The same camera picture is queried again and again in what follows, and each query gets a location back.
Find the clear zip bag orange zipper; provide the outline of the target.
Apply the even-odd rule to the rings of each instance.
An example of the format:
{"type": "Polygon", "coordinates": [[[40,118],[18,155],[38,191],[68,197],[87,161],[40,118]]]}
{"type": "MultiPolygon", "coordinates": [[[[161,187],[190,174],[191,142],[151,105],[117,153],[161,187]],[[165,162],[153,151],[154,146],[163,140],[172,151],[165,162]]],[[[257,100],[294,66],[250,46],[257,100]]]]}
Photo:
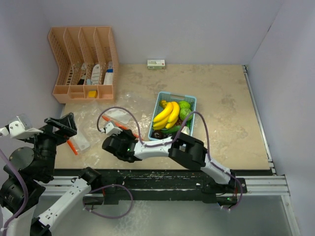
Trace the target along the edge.
{"type": "Polygon", "coordinates": [[[114,106],[104,116],[132,130],[135,135],[138,135],[138,124],[142,140],[147,141],[155,105],[156,97],[152,94],[127,92],[119,95],[114,104],[101,106],[100,110],[114,106]]]}

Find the yellow banana bunch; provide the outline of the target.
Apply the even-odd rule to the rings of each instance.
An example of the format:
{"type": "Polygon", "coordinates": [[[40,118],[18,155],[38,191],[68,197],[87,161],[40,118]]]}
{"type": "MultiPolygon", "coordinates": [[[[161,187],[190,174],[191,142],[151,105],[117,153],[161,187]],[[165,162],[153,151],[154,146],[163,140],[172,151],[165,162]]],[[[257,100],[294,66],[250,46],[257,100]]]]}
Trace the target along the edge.
{"type": "Polygon", "coordinates": [[[165,108],[153,118],[153,130],[170,129],[179,119],[180,106],[177,102],[166,102],[165,108]]]}

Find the green cucumber toy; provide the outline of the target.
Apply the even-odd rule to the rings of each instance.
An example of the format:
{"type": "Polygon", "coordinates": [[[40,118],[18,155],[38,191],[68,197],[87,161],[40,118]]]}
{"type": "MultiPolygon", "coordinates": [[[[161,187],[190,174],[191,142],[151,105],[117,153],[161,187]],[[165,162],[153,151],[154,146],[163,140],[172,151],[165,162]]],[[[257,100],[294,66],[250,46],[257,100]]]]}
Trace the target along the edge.
{"type": "Polygon", "coordinates": [[[181,126],[173,126],[173,127],[171,127],[170,129],[163,129],[163,130],[161,130],[161,132],[163,133],[163,134],[173,134],[173,133],[176,133],[176,132],[178,132],[179,130],[181,130],[181,126]]]}

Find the white garlic toy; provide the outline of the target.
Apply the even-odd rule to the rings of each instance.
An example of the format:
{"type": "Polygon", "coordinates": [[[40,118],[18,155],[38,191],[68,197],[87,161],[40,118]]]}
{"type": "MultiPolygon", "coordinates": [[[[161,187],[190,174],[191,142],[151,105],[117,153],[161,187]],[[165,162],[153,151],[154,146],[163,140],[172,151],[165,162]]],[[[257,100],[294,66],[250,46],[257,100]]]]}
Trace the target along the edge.
{"type": "Polygon", "coordinates": [[[181,130],[182,133],[190,135],[190,129],[187,126],[184,126],[181,130]]]}

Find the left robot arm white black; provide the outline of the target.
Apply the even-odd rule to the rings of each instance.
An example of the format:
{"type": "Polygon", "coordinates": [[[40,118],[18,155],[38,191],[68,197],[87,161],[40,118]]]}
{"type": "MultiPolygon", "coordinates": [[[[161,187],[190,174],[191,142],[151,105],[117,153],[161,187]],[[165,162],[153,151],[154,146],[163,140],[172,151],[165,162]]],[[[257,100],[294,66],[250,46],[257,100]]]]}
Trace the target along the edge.
{"type": "Polygon", "coordinates": [[[34,128],[28,117],[21,114],[0,130],[1,136],[33,144],[33,147],[14,150],[8,157],[0,154],[6,162],[3,169],[8,173],[0,189],[4,236],[51,236],[79,200],[101,188],[101,174],[90,167],[84,168],[51,207],[34,217],[39,198],[46,189],[42,184],[54,179],[57,146],[77,134],[73,113],[47,118],[44,122],[43,127],[34,128]]]}

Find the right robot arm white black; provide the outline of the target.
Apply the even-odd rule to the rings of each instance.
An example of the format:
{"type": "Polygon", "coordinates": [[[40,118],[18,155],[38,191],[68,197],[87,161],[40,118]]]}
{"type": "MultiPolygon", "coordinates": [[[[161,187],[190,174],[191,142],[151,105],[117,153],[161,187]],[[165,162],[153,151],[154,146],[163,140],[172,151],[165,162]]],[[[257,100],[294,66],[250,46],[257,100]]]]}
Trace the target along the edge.
{"type": "Polygon", "coordinates": [[[102,149],[129,163],[168,157],[188,170],[204,172],[220,188],[219,191],[238,192],[240,196],[244,194],[233,170],[212,158],[202,141],[183,132],[162,140],[143,141],[136,139],[128,130],[113,131],[103,142],[102,149]]]}

